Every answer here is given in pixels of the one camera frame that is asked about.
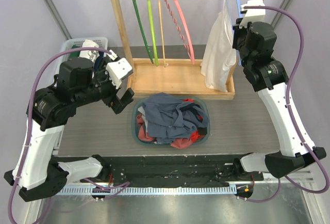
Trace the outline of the grey tank top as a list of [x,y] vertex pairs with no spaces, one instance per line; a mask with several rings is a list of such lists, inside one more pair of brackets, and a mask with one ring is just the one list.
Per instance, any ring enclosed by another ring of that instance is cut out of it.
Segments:
[[137,111],[138,111],[141,115],[145,116],[145,110],[144,110],[144,108],[143,108],[142,106],[140,106],[140,107],[137,109]]

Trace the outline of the white tank top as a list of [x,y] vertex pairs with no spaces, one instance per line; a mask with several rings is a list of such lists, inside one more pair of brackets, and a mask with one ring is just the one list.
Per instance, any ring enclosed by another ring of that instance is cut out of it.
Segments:
[[222,10],[211,28],[201,63],[201,74],[207,88],[227,92],[227,78],[236,64],[236,51],[232,43],[232,22],[227,0],[223,0]]

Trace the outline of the pink hanger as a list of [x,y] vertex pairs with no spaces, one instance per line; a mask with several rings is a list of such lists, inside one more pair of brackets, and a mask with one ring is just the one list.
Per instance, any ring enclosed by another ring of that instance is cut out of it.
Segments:
[[191,37],[190,37],[190,32],[189,32],[189,28],[184,16],[184,13],[182,11],[182,8],[180,6],[180,3],[178,0],[173,0],[175,7],[177,9],[178,15],[179,15],[179,19],[181,21],[182,27],[179,25],[178,19],[174,16],[174,12],[171,9],[171,6],[169,4],[168,0],[164,0],[166,8],[169,11],[169,14],[172,18],[173,23],[175,24],[176,30],[178,31],[178,34],[184,44],[185,49],[187,50],[187,54],[188,57],[191,61],[191,63],[194,65],[195,64],[195,54],[194,54],[194,49],[193,49],[193,45],[192,45],[192,41],[191,41]]

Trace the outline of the yellow hanger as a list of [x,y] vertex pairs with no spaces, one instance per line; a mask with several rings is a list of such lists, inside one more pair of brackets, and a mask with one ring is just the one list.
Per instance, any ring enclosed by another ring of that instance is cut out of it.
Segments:
[[164,47],[164,36],[163,36],[163,24],[162,24],[162,10],[161,10],[161,1],[158,0],[158,12],[159,12],[159,24],[160,24],[160,35],[161,35],[161,48],[162,48],[162,58],[163,66],[167,67],[165,47]]

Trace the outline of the lime green hanger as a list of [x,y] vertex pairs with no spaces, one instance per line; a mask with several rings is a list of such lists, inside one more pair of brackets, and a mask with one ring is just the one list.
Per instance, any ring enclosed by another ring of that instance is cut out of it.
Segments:
[[147,8],[148,8],[148,17],[149,17],[151,37],[152,37],[152,46],[153,46],[153,54],[154,54],[154,64],[155,64],[155,66],[159,66],[158,52],[157,52],[157,43],[156,43],[156,36],[155,36],[155,27],[154,27],[154,19],[153,19],[152,2],[151,2],[151,0],[147,0]]

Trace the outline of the maroon graphic tank top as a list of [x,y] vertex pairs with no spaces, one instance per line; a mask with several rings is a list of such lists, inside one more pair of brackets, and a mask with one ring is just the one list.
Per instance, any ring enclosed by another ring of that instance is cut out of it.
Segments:
[[[157,145],[157,139],[155,137],[151,137],[145,131],[145,122],[142,118],[141,114],[138,114],[136,117],[136,123],[138,125],[138,139],[147,144]],[[190,138],[177,138],[173,142],[170,143],[170,146],[177,149],[186,149],[191,146],[193,143]]]

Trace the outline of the green plastic hanger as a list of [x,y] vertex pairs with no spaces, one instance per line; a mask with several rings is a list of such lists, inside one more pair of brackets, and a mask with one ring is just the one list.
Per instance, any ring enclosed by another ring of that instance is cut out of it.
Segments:
[[153,64],[154,63],[154,60],[153,60],[153,57],[151,55],[151,50],[150,50],[150,47],[148,45],[148,42],[147,42],[147,39],[146,39],[146,36],[145,36],[145,32],[144,32],[143,25],[142,25],[142,22],[141,22],[141,18],[140,18],[140,13],[139,13],[139,8],[138,8],[138,5],[137,5],[137,1],[136,0],[132,0],[132,3],[133,3],[133,6],[134,6],[134,11],[135,11],[135,15],[136,15],[137,22],[138,22],[138,25],[139,25],[139,29],[140,29],[141,37],[142,37],[142,40],[143,40],[143,43],[144,43],[144,47],[146,49],[147,55],[149,57],[149,60]]

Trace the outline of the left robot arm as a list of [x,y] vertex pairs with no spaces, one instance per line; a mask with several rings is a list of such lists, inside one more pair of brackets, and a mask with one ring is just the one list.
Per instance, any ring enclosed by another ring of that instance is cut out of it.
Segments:
[[33,91],[20,159],[4,175],[13,188],[19,188],[25,202],[50,198],[68,183],[89,178],[105,182],[109,178],[110,166],[101,156],[59,162],[53,158],[53,149],[79,107],[102,101],[119,114],[123,103],[117,92],[130,73],[125,59],[105,58],[95,69],[90,59],[73,58],[60,65],[51,85]]

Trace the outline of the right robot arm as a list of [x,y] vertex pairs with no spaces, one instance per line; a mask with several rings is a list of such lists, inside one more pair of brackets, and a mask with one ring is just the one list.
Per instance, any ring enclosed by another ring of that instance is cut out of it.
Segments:
[[275,153],[250,153],[238,159],[233,174],[245,180],[252,171],[269,172],[276,178],[317,163],[326,157],[306,133],[291,97],[292,76],[272,57],[277,36],[272,25],[261,21],[236,20],[233,48],[239,52],[243,73],[263,101],[275,127],[280,150]]

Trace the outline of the wooden clothes rack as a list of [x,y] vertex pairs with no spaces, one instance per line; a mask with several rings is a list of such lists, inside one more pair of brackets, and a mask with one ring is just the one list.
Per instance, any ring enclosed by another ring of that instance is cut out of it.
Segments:
[[191,95],[203,99],[232,100],[235,96],[234,68],[226,80],[227,92],[209,89],[200,74],[201,60],[191,63],[188,59],[165,59],[154,66],[147,58],[133,58],[120,0],[111,0],[126,59],[133,68],[127,86],[139,97],[166,92],[175,95]]

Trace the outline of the navy folded shirt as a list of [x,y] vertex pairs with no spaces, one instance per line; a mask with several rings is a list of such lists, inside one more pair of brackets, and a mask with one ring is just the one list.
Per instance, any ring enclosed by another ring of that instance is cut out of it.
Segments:
[[99,56],[94,63],[94,70],[95,71],[100,71],[103,69],[104,65],[106,64],[106,58],[105,56]]

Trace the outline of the white plastic basket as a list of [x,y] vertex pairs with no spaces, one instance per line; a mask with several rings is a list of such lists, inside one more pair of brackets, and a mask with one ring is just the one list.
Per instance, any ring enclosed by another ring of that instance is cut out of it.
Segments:
[[[77,47],[85,47],[87,45],[95,45],[97,44],[98,47],[103,49],[107,49],[108,46],[108,39],[106,37],[88,37],[88,38],[75,38],[67,40],[61,48],[62,51],[67,51],[71,49],[73,46]],[[95,62],[97,57],[99,57],[100,53],[98,51],[81,51],[78,52],[78,56],[82,53],[83,58],[88,58]]]

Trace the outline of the green folded shirt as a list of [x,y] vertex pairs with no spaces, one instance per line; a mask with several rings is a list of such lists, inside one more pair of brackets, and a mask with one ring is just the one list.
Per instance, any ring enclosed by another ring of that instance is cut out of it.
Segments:
[[[76,49],[76,48],[79,48],[79,46],[76,46],[76,45],[73,45],[72,46],[72,49]],[[69,57],[70,58],[74,58],[74,57],[79,57],[79,55],[80,55],[80,51],[76,51],[76,52],[72,52],[70,55],[69,55]]]

